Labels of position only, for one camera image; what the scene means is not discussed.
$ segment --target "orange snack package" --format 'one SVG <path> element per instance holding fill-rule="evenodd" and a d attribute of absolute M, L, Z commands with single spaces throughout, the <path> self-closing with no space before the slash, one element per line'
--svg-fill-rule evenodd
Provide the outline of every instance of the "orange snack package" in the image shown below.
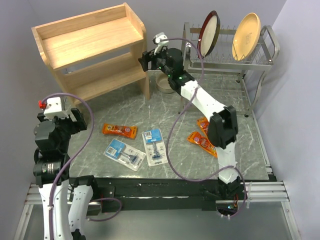
<path fill-rule="evenodd" d="M 137 135 L 137 126 L 118 126 L 105 123 L 103 124 L 102 133 L 103 134 L 115 134 L 124 136 L 127 138 L 134 139 Z"/>
<path fill-rule="evenodd" d="M 188 136 L 187 140 L 190 143 L 199 145 L 203 150 L 207 153 L 211 154 L 215 158 L 218 157 L 216 148 L 211 144 L 211 142 L 205 136 L 202 136 L 199 132 L 194 131 L 193 133 Z"/>
<path fill-rule="evenodd" d="M 196 124 L 199 126 L 199 128 L 201 129 L 201 131 L 207 136 L 208 133 L 208 127 L 209 127 L 209 122 L 207 120 L 207 118 L 204 116 L 202 118 L 199 118 L 196 121 Z"/>

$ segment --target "wooden shelf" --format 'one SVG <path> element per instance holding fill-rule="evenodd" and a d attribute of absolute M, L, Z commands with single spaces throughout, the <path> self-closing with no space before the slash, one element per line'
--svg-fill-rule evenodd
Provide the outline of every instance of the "wooden shelf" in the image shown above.
<path fill-rule="evenodd" d="M 69 73 L 65 82 L 70 93 L 87 101 L 145 77 L 146 73 L 129 52 Z"/>
<path fill-rule="evenodd" d="M 137 82 L 150 99 L 149 78 L 138 62 L 147 50 L 143 22 L 123 3 L 32 28 L 44 64 L 61 90 L 86 100 Z M 130 52 L 63 75 L 63 68 L 129 47 Z M 69 99 L 71 103 L 80 103 Z"/>
<path fill-rule="evenodd" d="M 142 42 L 127 17 L 43 40 L 54 70 Z"/>

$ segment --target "wall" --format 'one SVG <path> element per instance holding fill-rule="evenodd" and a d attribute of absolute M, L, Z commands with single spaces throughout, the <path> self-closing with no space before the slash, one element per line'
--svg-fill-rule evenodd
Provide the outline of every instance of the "wall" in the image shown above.
<path fill-rule="evenodd" d="M 317 0 L 286 1 L 273 25 L 280 55 L 255 108 L 272 169 L 306 240 L 320 239 L 319 7 Z"/>
<path fill-rule="evenodd" d="M 26 0 L 0 7 L 0 233 L 14 237 L 33 176 L 33 129 L 38 100 L 58 91 L 44 66 L 31 27 L 39 24 Z"/>
<path fill-rule="evenodd" d="M 124 0 L 29 0 L 41 24 L 122 4 Z M 184 22 L 201 24 L 208 13 L 216 10 L 221 24 L 238 25 L 242 18 L 255 12 L 261 24 L 272 25 L 286 0 L 127 0 L 143 21 L 148 35 L 148 49 L 154 48 L 152 38 L 165 32 L 168 37 L 182 37 Z M 181 43 L 170 43 L 180 48 Z"/>

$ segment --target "plastic packaging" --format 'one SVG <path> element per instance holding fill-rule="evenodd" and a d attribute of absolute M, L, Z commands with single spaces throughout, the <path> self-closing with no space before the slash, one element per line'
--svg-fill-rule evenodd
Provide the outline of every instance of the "plastic packaging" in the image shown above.
<path fill-rule="evenodd" d="M 146 157 L 144 152 L 117 139 L 112 140 L 104 151 L 104 155 L 133 171 L 138 171 Z"/>
<path fill-rule="evenodd" d="M 146 159 L 150 167 L 168 162 L 166 146 L 160 129 L 152 129 L 142 133 Z"/>
<path fill-rule="evenodd" d="M 208 127 L 209 127 L 209 122 L 207 120 L 207 118 L 204 116 L 202 118 L 199 118 L 197 121 L 196 121 L 196 124 L 199 126 L 199 128 L 201 129 L 201 131 L 206 135 L 208 136 Z"/>
<path fill-rule="evenodd" d="M 134 139 L 136 137 L 137 131 L 137 126 L 119 126 L 108 123 L 103 124 L 102 128 L 103 134 L 120 135 L 131 139 Z"/>
<path fill-rule="evenodd" d="M 215 146 L 210 143 L 207 137 L 202 136 L 200 132 L 194 131 L 188 136 L 187 140 L 190 143 L 199 145 L 203 150 L 215 158 L 218 157 Z"/>

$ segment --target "gray marble surface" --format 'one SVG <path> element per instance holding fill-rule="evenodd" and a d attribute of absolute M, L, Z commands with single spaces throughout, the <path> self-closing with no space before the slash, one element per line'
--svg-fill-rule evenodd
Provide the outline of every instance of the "gray marble surface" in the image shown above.
<path fill-rule="evenodd" d="M 133 171 L 104 156 L 112 139 L 116 138 L 138 150 L 145 151 L 142 132 L 159 128 L 164 141 L 167 141 L 170 128 L 178 117 L 180 96 L 158 91 L 155 78 L 158 72 L 150 73 L 151 99 L 145 100 L 139 87 L 129 84 L 99 97 L 88 104 L 95 117 L 94 132 L 85 149 L 73 161 L 70 176 L 94 175 L 113 178 L 177 178 L 168 163 L 149 167 L 145 159 L 138 171 Z M 215 99 L 226 106 L 233 105 L 238 111 L 239 134 L 235 147 L 237 166 L 246 180 L 267 180 L 266 163 L 262 153 L 255 122 L 252 117 L 244 117 L 248 99 L 236 75 L 206 74 L 201 86 Z M 86 119 L 88 113 L 83 110 Z M 187 141 L 194 131 L 201 132 L 197 119 L 203 117 L 194 106 L 176 124 L 169 143 L 169 156 L 179 173 L 188 178 L 203 178 L 218 170 L 218 160 L 202 150 L 198 145 Z M 104 135 L 104 123 L 125 126 L 138 126 L 135 139 L 122 136 Z M 72 156 L 87 138 L 88 131 L 71 137 L 69 155 Z"/>

